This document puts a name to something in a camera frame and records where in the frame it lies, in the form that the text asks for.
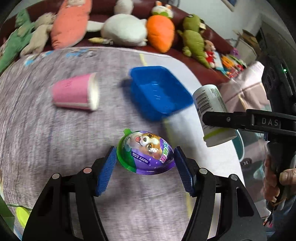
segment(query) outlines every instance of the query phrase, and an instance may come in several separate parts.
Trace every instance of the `barcode number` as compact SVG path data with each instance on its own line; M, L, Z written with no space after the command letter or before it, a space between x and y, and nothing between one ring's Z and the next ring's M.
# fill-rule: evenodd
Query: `barcode number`
M207 96L207 93L205 93L205 92L200 94L196 98L196 102L197 102L200 113L203 113L206 110L212 108L209 97Z

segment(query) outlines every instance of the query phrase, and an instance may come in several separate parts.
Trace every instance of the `maroon couch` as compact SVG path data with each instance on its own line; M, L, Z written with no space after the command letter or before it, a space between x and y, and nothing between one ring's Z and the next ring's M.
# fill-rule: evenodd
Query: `maroon couch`
M115 6L117 0L93 0L93 6L90 13L90 20L105 22L110 16L113 15L113 7ZM54 12L56 13L59 10L63 0L45 0L39 3L36 3L27 8L29 15L32 21L44 13ZM155 6L155 0L137 0L134 1L134 9L132 14L140 19L148 18L150 16L151 9ZM172 7L174 12L174 18L172 19L176 30L182 28L182 22L184 17L188 13ZM8 36L15 30L15 16L7 20L1 30L0 30L0 40L3 38L8 38ZM98 46L99 44L90 43L87 39L92 37L98 37L98 33L87 33L82 41L80 41L75 46L84 47L84 46ZM207 27L207 30L204 32L203 37L212 41L218 52L227 54L232 50L232 46L228 44L222 37L220 37L215 31L210 27ZM181 62L183 62L187 67L194 73L202 85L206 84L215 84L227 82L229 79L225 77L221 72L215 71L212 69L207 69L198 63L195 59L186 57L182 54L182 39L178 34L175 34L174 42L172 48L166 53L169 56L172 56ZM156 50L149 46L145 47L135 47L135 49L144 50L147 52L156 53ZM45 51L52 50L51 41L49 39L48 43L45 46Z

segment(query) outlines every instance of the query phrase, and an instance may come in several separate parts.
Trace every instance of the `picture frame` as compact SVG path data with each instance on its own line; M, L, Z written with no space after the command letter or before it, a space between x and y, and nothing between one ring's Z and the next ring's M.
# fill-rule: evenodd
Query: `picture frame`
M222 0L222 2L225 3L225 5L234 12L235 6L237 5L238 0Z

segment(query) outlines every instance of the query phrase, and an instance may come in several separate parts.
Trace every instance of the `blue basket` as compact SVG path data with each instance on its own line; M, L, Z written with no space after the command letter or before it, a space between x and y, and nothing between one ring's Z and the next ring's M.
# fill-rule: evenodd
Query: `blue basket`
M136 67L130 75L132 100L148 120L159 121L193 103L191 94L165 67Z

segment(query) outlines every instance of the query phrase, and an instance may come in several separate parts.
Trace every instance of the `human hand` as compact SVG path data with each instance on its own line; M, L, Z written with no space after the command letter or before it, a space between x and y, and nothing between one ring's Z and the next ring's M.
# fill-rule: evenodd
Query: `human hand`
M265 165L265 178L263 180L262 194L267 201L276 202L279 195L279 187L277 185L277 177L271 170L270 156L267 155L264 162ZM296 168L284 170L279 177L279 182L286 186L292 185L292 191L296 190Z

